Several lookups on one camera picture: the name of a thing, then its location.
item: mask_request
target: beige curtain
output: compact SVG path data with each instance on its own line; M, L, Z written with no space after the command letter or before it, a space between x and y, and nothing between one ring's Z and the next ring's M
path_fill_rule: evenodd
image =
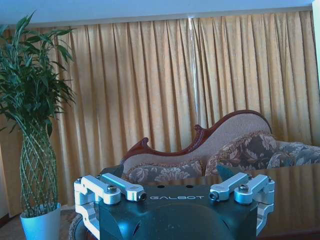
M262 113L279 140L320 145L320 97L310 11L193 19L199 119Z
M188 20L182 19L80 26L63 39L74 62L61 74L73 80L76 104L65 106L51 136L61 203L74 203L73 182L79 176L119 164L143 137L159 151L190 144L196 113L189 34ZM52 58L61 60L55 53ZM9 210L15 215L21 211L21 139L18 132L1 137L7 142L2 156Z
M192 29L194 52L187 19L79 26L64 38L74 62L61 76L73 80L76 104L65 106L51 136L62 204L74 203L79 176L118 164L143 137L159 151L189 145L195 93L203 127L252 109L266 116L279 139L320 145L311 12L200 18ZM61 61L55 52L52 58ZM21 135L2 131L0 144L15 215L21 212Z

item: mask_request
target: logo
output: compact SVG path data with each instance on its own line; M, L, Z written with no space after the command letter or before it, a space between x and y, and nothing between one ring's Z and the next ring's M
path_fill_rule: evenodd
M161 199L166 199L166 200L193 200L193 199L202 199L205 196L177 196L177 197L171 197L171 196L151 196L151 200L161 200Z

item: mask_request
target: white flower pot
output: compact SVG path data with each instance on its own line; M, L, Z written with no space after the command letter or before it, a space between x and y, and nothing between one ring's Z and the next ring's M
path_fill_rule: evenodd
M60 206L58 203L56 210L41 216L25 217L25 213L21 213L26 240L59 240Z

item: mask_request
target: metal clamp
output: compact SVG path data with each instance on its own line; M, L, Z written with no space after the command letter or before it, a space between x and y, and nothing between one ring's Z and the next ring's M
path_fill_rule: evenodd
M275 181L265 175L258 175L234 190L234 200L239 204L258 202L256 235L265 227L268 214L274 211Z
M229 199L234 191L234 200L242 205L258 202L256 235L265 227L268 214L274 211L275 181L265 175L250 179L248 174L238 173L220 184L210 187L209 198L213 201Z
M125 198L129 201L144 201L147 199L147 194L144 187L138 184L132 184L120 177L117 177L111 173L105 173L101 176L107 183L115 185L120 189L121 193L125 195Z
M232 193L240 184L247 183L248 180L248 174L239 172L222 183L213 184L210 187L209 198L217 202L228 200L230 193Z
M79 178L73 184L75 211L82 215L84 225L98 240L100 239L100 227L93 202L99 202L102 199L107 205L117 204L121 200L121 193L130 201L142 201L147 198L141 185L131 184L110 173L103 174L101 177L109 180L111 184L102 182L91 175Z

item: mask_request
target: table surface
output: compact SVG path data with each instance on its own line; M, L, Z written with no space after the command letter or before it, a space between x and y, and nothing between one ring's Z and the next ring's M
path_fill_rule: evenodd
M275 181L275 208L259 239L320 239L320 164L248 171ZM212 185L219 176L202 176L148 185Z

